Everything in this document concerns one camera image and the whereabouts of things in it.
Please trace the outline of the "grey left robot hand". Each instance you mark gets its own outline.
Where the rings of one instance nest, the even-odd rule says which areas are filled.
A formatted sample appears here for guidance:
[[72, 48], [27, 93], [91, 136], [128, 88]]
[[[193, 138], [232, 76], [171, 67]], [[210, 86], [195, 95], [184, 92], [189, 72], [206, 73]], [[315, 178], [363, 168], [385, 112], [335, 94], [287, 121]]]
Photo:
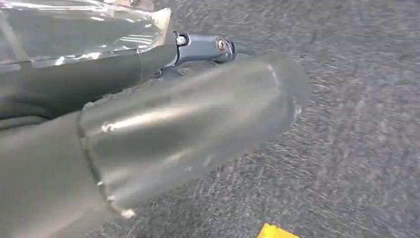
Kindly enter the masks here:
[[129, 220], [300, 116], [296, 61], [172, 23], [150, 0], [1, 1], [1, 237]]

